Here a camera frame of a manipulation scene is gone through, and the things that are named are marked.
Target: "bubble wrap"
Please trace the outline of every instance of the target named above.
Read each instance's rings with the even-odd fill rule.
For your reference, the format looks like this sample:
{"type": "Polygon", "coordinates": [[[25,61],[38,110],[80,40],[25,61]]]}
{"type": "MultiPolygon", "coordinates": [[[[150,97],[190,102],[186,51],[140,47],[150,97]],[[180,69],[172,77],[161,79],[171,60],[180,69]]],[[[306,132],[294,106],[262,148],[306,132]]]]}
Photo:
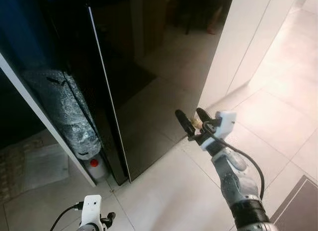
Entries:
{"type": "Polygon", "coordinates": [[[88,160],[99,153],[96,127],[73,77],[57,70],[25,71],[22,76],[76,157],[88,160]]]}

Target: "gray mat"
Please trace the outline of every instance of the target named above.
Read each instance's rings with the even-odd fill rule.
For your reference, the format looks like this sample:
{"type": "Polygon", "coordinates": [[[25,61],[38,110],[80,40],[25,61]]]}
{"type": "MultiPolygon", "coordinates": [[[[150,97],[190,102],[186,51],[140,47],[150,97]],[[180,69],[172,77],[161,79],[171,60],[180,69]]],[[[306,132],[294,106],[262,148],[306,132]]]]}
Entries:
{"type": "Polygon", "coordinates": [[[279,231],[317,231],[317,185],[303,176],[274,213],[271,221],[279,231]]]}

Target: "white tile floor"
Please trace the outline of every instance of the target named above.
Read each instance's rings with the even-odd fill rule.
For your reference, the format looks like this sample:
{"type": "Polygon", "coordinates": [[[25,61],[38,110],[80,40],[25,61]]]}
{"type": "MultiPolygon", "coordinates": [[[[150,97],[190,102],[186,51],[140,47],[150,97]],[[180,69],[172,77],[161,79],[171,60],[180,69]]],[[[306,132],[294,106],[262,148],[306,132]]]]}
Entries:
{"type": "MultiPolygon", "coordinates": [[[[317,31],[313,25],[313,14],[293,10],[251,83],[209,109],[238,112],[227,140],[263,169],[268,216],[303,174],[317,180],[317,31]]],[[[251,175],[258,180],[255,171],[251,175]]],[[[1,230],[49,230],[60,211],[96,193],[103,196],[104,215],[117,213],[114,231],[235,230],[210,157],[186,140],[132,184],[109,185],[91,188],[73,170],[66,180],[28,191],[1,206],[1,230]]],[[[76,230],[79,217],[79,212],[70,212],[56,230],[76,230]]]]}

